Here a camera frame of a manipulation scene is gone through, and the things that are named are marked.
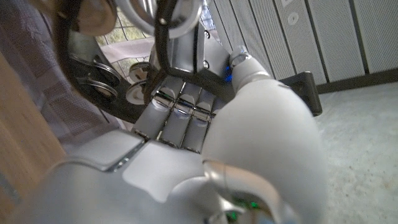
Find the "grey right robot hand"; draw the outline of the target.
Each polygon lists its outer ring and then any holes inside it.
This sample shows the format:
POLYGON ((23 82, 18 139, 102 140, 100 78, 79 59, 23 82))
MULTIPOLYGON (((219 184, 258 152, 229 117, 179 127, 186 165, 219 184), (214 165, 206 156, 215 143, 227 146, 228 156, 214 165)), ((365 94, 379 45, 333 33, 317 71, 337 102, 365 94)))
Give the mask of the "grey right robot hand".
POLYGON ((325 223, 327 171, 314 117, 247 53, 230 59, 235 97, 201 153, 122 130, 58 163, 10 223, 325 223))

